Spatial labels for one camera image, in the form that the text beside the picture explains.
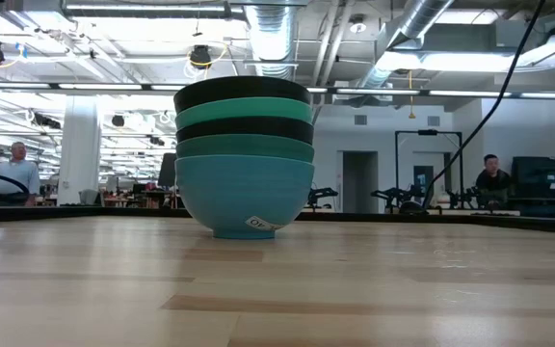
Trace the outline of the person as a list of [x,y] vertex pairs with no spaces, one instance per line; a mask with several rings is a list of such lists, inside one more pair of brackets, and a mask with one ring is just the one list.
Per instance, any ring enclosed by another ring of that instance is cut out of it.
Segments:
[[34,206],[36,196],[40,191],[38,166],[26,159],[27,150],[22,142],[13,143],[11,152],[11,159],[0,164],[0,175],[22,183],[28,189],[29,195],[26,201],[15,201],[13,203],[0,201],[0,206]]
[[508,173],[500,169],[498,157],[488,154],[484,157],[484,169],[477,176],[475,186],[479,191],[477,202],[480,207],[505,207],[512,179]]

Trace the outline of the black background frame stand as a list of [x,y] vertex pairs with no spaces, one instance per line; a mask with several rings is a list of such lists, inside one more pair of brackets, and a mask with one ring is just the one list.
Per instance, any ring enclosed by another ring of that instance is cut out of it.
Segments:
[[400,187],[400,145],[399,145],[399,137],[401,134],[414,134],[417,136],[437,136],[437,135],[455,135],[458,138],[458,145],[457,150],[455,151],[454,155],[450,158],[447,162],[445,167],[434,176],[434,178],[430,181],[430,184],[426,188],[426,195],[424,196],[424,200],[422,205],[428,208],[432,201],[432,192],[431,189],[434,187],[434,184],[443,177],[446,173],[452,170],[452,166],[455,162],[459,163],[459,188],[460,193],[464,193],[464,178],[463,178],[463,149],[464,149],[464,140],[463,134],[459,131],[441,131],[435,129],[419,129],[419,130],[396,130],[394,132],[394,166],[395,166],[395,187]]

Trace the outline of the black bowl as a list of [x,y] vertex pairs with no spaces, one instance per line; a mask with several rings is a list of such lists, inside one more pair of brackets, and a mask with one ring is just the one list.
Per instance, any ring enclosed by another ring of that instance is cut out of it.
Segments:
[[311,93],[295,82],[267,76],[228,76],[188,85],[173,96],[176,113],[204,103],[244,97],[289,98],[309,103]]
[[175,136],[178,142],[183,142],[196,137],[227,134],[277,136],[311,145],[314,127],[306,121],[290,118],[240,117],[195,123],[179,129]]

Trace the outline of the light turquoise bowl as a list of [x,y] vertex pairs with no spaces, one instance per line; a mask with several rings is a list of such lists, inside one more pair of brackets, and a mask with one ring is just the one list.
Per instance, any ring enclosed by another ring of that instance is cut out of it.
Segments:
[[311,123],[312,109],[307,103],[289,98],[231,98],[178,112],[174,121],[177,129],[183,129],[200,122],[243,117],[279,117]]

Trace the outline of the blue bowl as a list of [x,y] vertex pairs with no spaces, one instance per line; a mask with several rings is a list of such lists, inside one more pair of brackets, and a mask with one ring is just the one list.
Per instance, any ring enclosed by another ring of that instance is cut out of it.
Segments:
[[201,155],[175,161],[188,213],[223,239],[273,239],[307,203],[308,162],[254,155]]

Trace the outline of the teal green bowl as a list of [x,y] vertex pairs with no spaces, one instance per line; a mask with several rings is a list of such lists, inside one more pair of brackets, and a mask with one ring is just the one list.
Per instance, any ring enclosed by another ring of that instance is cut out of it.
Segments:
[[255,155],[312,162],[314,148],[305,142],[259,134],[201,136],[176,145],[178,157],[203,155]]

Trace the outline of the white square pillar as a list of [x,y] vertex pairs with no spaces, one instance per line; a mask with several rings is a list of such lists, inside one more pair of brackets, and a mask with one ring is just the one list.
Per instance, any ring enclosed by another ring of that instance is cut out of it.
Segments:
[[80,193],[98,189],[103,117],[95,96],[66,98],[58,180],[59,205],[80,203]]

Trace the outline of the round silver air duct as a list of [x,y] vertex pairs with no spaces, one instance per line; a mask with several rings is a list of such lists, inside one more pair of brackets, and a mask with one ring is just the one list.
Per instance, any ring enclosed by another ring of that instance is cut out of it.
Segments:
[[386,22],[375,42],[376,62],[357,82],[358,88],[379,89],[409,58],[396,52],[420,50],[425,34],[454,0],[408,0],[403,13]]
[[249,39],[256,73],[261,76],[293,80],[295,68],[293,39],[296,34],[294,7],[246,6],[250,24]]

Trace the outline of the grey door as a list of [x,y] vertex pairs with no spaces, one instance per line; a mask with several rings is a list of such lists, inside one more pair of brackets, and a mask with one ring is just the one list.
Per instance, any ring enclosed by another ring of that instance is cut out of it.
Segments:
[[377,214],[379,200],[372,196],[378,189],[378,153],[344,151],[342,210],[353,214]]

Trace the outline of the long ceiling light strip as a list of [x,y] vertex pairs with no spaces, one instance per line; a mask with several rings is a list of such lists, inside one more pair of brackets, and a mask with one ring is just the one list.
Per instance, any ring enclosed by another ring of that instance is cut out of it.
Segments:
[[488,91],[454,91],[454,90],[407,90],[407,89],[355,89],[336,87],[308,87],[310,93],[337,95],[371,95],[371,96],[420,96],[420,97],[462,97],[462,98],[496,98],[502,95],[511,99],[555,100],[555,93],[531,92],[488,92]]
[[40,83],[0,82],[0,90],[85,90],[85,91],[157,91],[176,92],[184,88],[180,84],[115,84],[115,83]]

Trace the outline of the black cabinet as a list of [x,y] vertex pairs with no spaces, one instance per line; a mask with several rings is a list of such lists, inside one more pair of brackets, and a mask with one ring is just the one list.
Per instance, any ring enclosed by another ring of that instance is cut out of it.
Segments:
[[521,216],[555,218],[555,158],[514,157],[508,205]]

